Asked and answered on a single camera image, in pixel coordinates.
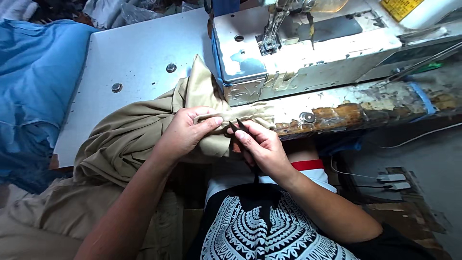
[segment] red stripe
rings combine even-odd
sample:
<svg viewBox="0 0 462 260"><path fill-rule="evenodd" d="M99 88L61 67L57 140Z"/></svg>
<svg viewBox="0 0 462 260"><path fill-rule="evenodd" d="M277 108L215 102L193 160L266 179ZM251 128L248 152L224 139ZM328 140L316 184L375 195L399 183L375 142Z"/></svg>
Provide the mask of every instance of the red stripe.
<svg viewBox="0 0 462 260"><path fill-rule="evenodd" d="M324 164L322 163L322 160L319 159L312 161L297 161L291 164L297 171L324 169Z"/></svg>

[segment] hand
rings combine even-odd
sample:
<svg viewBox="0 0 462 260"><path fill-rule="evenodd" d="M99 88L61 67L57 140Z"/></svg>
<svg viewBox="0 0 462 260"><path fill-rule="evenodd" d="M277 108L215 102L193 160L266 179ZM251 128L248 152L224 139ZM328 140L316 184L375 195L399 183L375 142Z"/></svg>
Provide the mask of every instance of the hand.
<svg viewBox="0 0 462 260"><path fill-rule="evenodd" d="M249 132L256 139L254 140L244 131L238 130L235 132L236 138L248 150L242 151L242 153L250 165L254 165L254 162L248 152L252 154L260 169L276 182L293 170L276 132L268 130L253 121L245 121L243 124L248 127ZM233 133L231 128L228 129L228 133Z"/></svg>
<svg viewBox="0 0 462 260"><path fill-rule="evenodd" d="M199 115L215 112L213 108L207 106L178 110L165 133L154 146L154 151L159 151L166 156L165 159L173 161L188 154L206 134L223 122L222 117L209 118L199 124L194 124L193 119Z"/></svg>

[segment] green object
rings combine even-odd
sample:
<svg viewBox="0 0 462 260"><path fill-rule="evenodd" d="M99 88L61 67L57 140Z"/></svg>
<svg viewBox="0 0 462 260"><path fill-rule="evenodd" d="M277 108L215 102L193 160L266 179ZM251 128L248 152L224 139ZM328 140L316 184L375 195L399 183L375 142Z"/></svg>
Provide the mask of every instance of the green object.
<svg viewBox="0 0 462 260"><path fill-rule="evenodd" d="M444 65L444 63L442 63L442 62L433 62L433 63L430 63L430 64L424 66L424 67L421 67L420 69L415 71L414 74L429 71L429 70L433 70L433 69L437 69L437 68L442 67L443 65Z"/></svg>

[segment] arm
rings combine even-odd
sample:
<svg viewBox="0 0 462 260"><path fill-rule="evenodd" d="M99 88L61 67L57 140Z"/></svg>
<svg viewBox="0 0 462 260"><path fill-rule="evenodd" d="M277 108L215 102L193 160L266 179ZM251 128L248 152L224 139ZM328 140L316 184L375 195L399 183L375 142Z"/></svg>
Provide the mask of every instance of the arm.
<svg viewBox="0 0 462 260"><path fill-rule="evenodd" d="M240 130L236 137L262 171L287 190L323 232L342 243L368 241L382 233L382 226L361 208L294 169L275 132L251 121L244 124L256 140Z"/></svg>
<svg viewBox="0 0 462 260"><path fill-rule="evenodd" d="M74 259L136 258L172 168L223 121L216 117L194 125L193 119L213 112L209 107L178 111L151 156L84 239Z"/></svg>

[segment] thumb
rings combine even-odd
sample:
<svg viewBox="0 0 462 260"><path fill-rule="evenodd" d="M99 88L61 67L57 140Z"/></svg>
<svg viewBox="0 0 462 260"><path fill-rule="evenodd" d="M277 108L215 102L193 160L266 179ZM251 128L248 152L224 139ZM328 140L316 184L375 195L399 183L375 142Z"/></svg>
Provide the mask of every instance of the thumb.
<svg viewBox="0 0 462 260"><path fill-rule="evenodd" d="M246 132L242 131L242 130L237 130L234 135L236 136L237 139L239 139L239 141L242 143L242 145L244 145L247 150L249 150L251 152L251 154L255 154L255 152L258 152L260 151L261 149L263 149L263 147L261 147L257 141L255 141L255 139L253 139L249 134L247 134Z"/></svg>
<svg viewBox="0 0 462 260"><path fill-rule="evenodd" d="M195 128L197 129L198 138L199 139L203 138L206 134L210 133L210 131L219 127L222 122L223 122L222 117L214 117L214 118L209 118L203 121L202 123L195 125Z"/></svg>

